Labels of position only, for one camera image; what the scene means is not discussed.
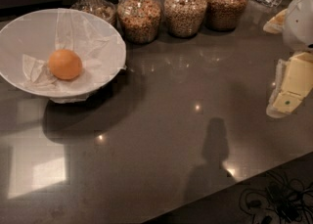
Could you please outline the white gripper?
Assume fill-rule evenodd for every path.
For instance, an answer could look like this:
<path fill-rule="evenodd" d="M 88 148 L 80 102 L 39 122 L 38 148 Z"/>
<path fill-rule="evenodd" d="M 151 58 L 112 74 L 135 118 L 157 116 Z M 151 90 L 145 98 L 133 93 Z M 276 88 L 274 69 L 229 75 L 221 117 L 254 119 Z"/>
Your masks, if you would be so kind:
<path fill-rule="evenodd" d="M 313 0 L 292 0 L 287 9 L 271 18 L 263 30 L 283 33 L 286 45 L 296 52 L 278 60 L 275 88 L 266 113 L 273 118 L 292 114 L 313 89 Z"/>

